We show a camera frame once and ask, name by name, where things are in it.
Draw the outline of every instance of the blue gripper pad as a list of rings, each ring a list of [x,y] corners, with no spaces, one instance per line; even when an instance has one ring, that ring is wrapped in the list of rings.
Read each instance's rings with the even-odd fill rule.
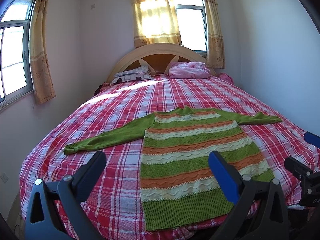
[[[208,164],[226,199],[236,205],[240,198],[238,186],[226,170],[225,166],[215,155],[215,152],[209,154]]]
[[[320,148],[320,137],[316,136],[315,134],[311,133],[311,132],[306,132],[304,134],[304,140],[307,143],[310,143],[314,146],[316,146],[317,148]]]

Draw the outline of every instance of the window frame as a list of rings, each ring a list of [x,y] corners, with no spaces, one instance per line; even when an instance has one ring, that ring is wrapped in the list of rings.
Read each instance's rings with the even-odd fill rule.
[[[202,13],[202,20],[204,23],[204,35],[205,35],[205,47],[207,48],[206,50],[195,50],[198,54],[200,54],[203,57],[207,56],[207,51],[208,51],[208,29],[207,29],[207,19],[205,16],[205,7],[199,6],[199,5],[186,5],[186,4],[177,4],[175,5],[176,7],[176,12],[178,12],[178,9],[191,9],[191,10],[200,10]]]
[[[22,97],[23,95],[27,94],[28,92],[33,90],[32,85],[32,78],[31,78],[31,70],[30,70],[30,62],[29,62],[29,30],[30,30],[30,21],[31,16],[34,8],[35,0],[32,0],[32,4],[30,6],[30,11],[28,13],[28,19],[27,20],[11,20],[11,21],[5,21],[0,22],[0,29],[2,29],[2,36],[0,40],[0,82],[2,83],[2,88],[4,92],[4,98],[0,98],[0,111],[11,104],[12,102],[16,101],[18,98]],[[7,10],[1,15],[1,19],[4,17]],[[2,49],[3,49],[3,38],[4,38],[4,32],[6,28],[10,27],[23,27],[23,39],[22,39],[22,63],[23,63],[23,70],[24,70],[24,76],[26,80],[26,85],[9,95],[5,94],[4,89],[4,80],[3,80],[3,68],[2,68]]]

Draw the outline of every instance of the yellow curtain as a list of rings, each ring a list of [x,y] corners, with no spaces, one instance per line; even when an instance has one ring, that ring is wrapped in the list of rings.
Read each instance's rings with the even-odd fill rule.
[[[204,0],[208,29],[207,62],[209,68],[225,68],[223,36],[215,0]]]
[[[48,0],[36,0],[30,23],[29,58],[36,103],[43,104],[54,98],[49,70],[48,56],[45,47],[45,21]]]
[[[134,47],[152,43],[181,43],[173,0],[131,0]]]

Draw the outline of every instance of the sweater sleeve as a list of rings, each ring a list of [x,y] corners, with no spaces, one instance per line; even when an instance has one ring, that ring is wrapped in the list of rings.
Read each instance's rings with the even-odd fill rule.
[[[155,114],[153,113],[134,119],[122,127],[103,132],[92,138],[65,145],[64,154],[69,155],[80,150],[101,150],[107,147],[142,139],[144,138],[145,130],[149,129],[153,125],[154,121]]]
[[[217,114],[220,114],[228,120],[236,120],[236,122],[241,124],[269,124],[282,122],[282,119],[276,115],[265,115],[262,112],[258,112],[255,116],[243,115],[238,113],[232,113],[223,111],[220,109],[214,109]]]

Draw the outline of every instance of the silver screw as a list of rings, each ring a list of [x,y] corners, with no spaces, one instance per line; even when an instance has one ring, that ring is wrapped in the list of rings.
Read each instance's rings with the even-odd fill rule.
[[[272,180],[272,183],[275,184],[275,185],[279,185],[280,181],[278,179],[274,178]]]
[[[247,174],[244,174],[244,175],[242,175],[242,179],[245,181],[249,181],[249,180],[251,180],[251,177]]]
[[[63,177],[63,180],[64,180],[64,181],[69,181],[69,180],[71,180],[71,179],[72,179],[72,176],[71,176],[71,175],[66,175],[66,176]]]
[[[42,179],[36,179],[35,184],[40,185],[42,183]]]

